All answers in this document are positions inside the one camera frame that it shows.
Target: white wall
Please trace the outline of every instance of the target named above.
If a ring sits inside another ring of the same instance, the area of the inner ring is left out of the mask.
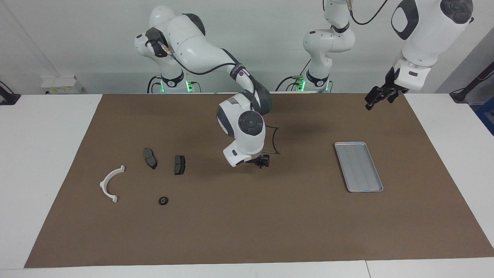
[[[150,11],[167,4],[177,13],[199,15],[206,37],[228,49],[268,89],[285,76],[298,74],[309,59],[302,47],[307,31],[327,28],[321,1],[298,0],[0,0],[15,16],[27,36],[62,75],[73,74],[88,93],[143,93],[158,73],[150,59],[133,47],[134,37],[147,30]],[[370,18],[381,1],[354,1],[357,19]],[[356,45],[333,55],[335,92],[366,93],[382,85],[403,42],[390,26],[400,0],[390,0],[367,26],[351,24]],[[422,91],[432,93],[494,26],[492,0],[474,0],[474,23],[443,55]],[[38,93],[46,61],[23,44],[20,27],[13,28],[0,9],[0,80],[20,93]],[[228,76],[195,78],[208,92],[238,91]]]

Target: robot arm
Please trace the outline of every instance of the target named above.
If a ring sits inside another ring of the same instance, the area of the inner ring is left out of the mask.
[[[310,54],[311,62],[305,73],[307,86],[322,92],[326,89],[332,60],[329,53],[352,49],[355,34],[350,29],[350,12],[346,0],[328,0],[324,13],[330,29],[310,31],[305,34],[304,49]]]
[[[472,12],[472,0],[403,0],[393,13],[391,25],[406,43],[386,74],[385,84],[366,96],[367,110],[381,100],[393,103],[410,89],[422,89],[439,56],[473,20]]]
[[[267,114],[272,105],[269,91],[227,50],[206,40],[206,30],[198,16],[176,16],[169,7],[158,6],[153,9],[149,23],[146,35],[137,36],[134,44],[147,49],[139,51],[141,54],[150,52],[154,55],[145,56],[157,63],[163,61],[162,75],[167,70],[179,73],[181,68],[196,75],[223,71],[244,89],[220,103],[217,110],[221,128],[235,139],[223,153],[232,167],[255,159],[261,163],[266,134],[262,115]]]

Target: table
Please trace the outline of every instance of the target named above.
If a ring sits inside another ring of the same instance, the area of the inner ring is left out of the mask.
[[[456,104],[446,94],[408,94],[406,98],[494,244],[493,136],[468,105]],[[385,278],[494,274],[494,258],[21,269],[100,99],[101,95],[25,95],[15,106],[0,107],[0,209],[4,212],[0,218],[0,276]],[[50,112],[40,113],[40,107]]]

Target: black cable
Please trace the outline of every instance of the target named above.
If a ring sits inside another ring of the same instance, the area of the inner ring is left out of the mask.
[[[9,86],[7,86],[7,84],[5,84],[4,82],[0,81],[0,83],[2,83],[2,85],[4,85],[11,93],[14,93],[14,91],[12,91],[11,88],[9,88]]]
[[[384,8],[384,5],[386,5],[386,3],[388,2],[388,0],[384,0],[384,3],[381,5],[381,7],[379,8],[379,10],[377,10],[377,12],[375,13],[375,15],[369,19],[369,21],[365,22],[365,23],[361,23],[361,22],[358,22],[355,17],[353,17],[353,10],[350,11],[350,16],[352,17],[353,21],[355,23],[357,23],[358,25],[367,25],[369,24],[371,21],[373,21],[375,19],[375,17],[381,12],[382,8]]]
[[[153,76],[150,80],[149,80],[149,83],[148,83],[148,90],[146,91],[146,93],[149,93],[149,89],[151,88],[151,83],[153,82],[154,79],[158,78],[157,76]]]
[[[188,68],[186,68],[174,55],[171,56],[173,59],[175,59],[175,61],[177,61],[177,63],[182,67],[184,68],[186,71],[192,73],[192,74],[195,74],[195,75],[204,75],[204,74],[208,74],[210,72],[213,72],[217,69],[219,69],[220,67],[224,67],[224,66],[228,66],[228,65],[232,65],[232,66],[236,66],[237,64],[234,64],[234,63],[224,63],[224,64],[221,64],[221,65],[217,65],[215,66],[214,68],[210,69],[210,70],[207,70],[205,72],[193,72],[191,70],[189,70]]]
[[[286,92],[288,92],[288,87],[292,86],[290,91],[293,90],[293,86],[297,85],[297,82],[293,82],[292,84],[288,84],[287,88],[285,89]]]
[[[273,127],[273,126],[270,126],[270,125],[266,125],[266,127],[268,127],[268,128],[272,128],[272,129],[275,129],[275,130],[273,131],[273,137],[272,137],[272,140],[271,140],[271,141],[273,142],[273,149],[274,149],[275,151],[274,151],[274,152],[265,151],[265,152],[267,152],[267,153],[273,153],[273,154],[281,154],[281,153],[280,153],[280,152],[276,149],[276,145],[275,145],[275,135],[276,135],[276,131],[278,131],[278,129],[279,129],[280,127]]]
[[[201,84],[199,84],[199,82],[195,82],[195,81],[191,81],[190,84],[197,84],[199,85],[199,92],[203,92],[203,89],[201,89]]]
[[[304,70],[307,68],[307,66],[309,65],[310,61],[312,60],[312,58],[309,59],[309,61],[307,62],[307,64],[305,64],[305,67],[304,69],[300,72],[299,75],[302,75],[304,73]]]
[[[278,84],[278,86],[276,87],[275,92],[277,92],[277,91],[278,91],[278,89],[281,87],[281,85],[282,85],[282,84],[283,84],[286,80],[288,80],[288,79],[290,79],[290,78],[292,78],[292,76],[288,76],[288,77],[286,77],[285,79],[281,80],[281,82],[280,82],[280,83]]]
[[[151,86],[151,93],[154,93],[154,92],[153,92],[153,88],[154,88],[154,86],[155,86],[155,85],[160,85],[160,86],[161,86],[161,83],[159,83],[159,82],[154,83],[154,84]]]
[[[331,88],[329,89],[329,93],[331,93],[331,91],[333,90],[333,81],[329,80],[328,82],[331,82]]]

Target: black rubber washer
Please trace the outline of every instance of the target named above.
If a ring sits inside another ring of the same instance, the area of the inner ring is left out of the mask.
[[[160,205],[164,206],[166,204],[168,204],[168,197],[160,197]]]

